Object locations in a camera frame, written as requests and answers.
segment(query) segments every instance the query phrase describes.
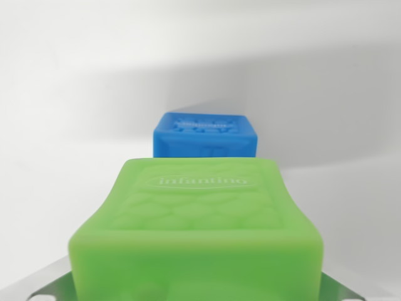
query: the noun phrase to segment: white backdrop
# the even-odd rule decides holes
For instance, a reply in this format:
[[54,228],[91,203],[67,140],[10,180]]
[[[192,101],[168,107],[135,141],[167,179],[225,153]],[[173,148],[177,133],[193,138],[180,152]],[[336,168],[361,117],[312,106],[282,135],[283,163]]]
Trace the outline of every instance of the white backdrop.
[[0,1],[0,288],[168,110],[244,114],[335,262],[401,295],[399,1]]

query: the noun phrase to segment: silicone toy block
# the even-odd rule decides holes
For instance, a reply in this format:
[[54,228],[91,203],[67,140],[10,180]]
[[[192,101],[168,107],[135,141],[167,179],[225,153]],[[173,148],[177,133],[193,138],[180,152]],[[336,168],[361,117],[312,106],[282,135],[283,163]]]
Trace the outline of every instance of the silicone toy block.
[[258,137],[245,116],[166,113],[154,157],[254,157]]
[[322,241],[273,161],[130,160],[74,234],[79,301],[317,301]]

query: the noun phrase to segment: metal surface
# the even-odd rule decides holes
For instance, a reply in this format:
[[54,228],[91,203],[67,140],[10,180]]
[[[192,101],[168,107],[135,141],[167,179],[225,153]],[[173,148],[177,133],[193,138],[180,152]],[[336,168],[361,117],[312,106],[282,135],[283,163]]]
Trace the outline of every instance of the metal surface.
[[[339,281],[322,274],[320,301],[398,301],[371,283],[362,285],[358,280],[358,293],[341,284]],[[369,288],[371,292],[380,292],[381,295],[363,295],[360,292]],[[0,301],[76,301],[75,288],[70,272],[68,257],[64,257],[48,267],[22,279],[0,291]]]

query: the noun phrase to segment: green toy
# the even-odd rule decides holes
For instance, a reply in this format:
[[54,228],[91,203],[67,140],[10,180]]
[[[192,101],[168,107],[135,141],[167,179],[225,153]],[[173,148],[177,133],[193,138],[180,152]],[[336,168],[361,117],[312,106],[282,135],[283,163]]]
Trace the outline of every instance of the green toy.
[[259,158],[129,160],[70,241],[79,301],[317,301],[322,256]]

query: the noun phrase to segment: blue toy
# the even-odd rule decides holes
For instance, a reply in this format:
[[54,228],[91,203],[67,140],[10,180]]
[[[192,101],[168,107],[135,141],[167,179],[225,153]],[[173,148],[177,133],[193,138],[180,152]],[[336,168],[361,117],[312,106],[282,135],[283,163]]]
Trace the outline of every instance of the blue toy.
[[245,116],[166,113],[154,157],[255,157],[258,137]]

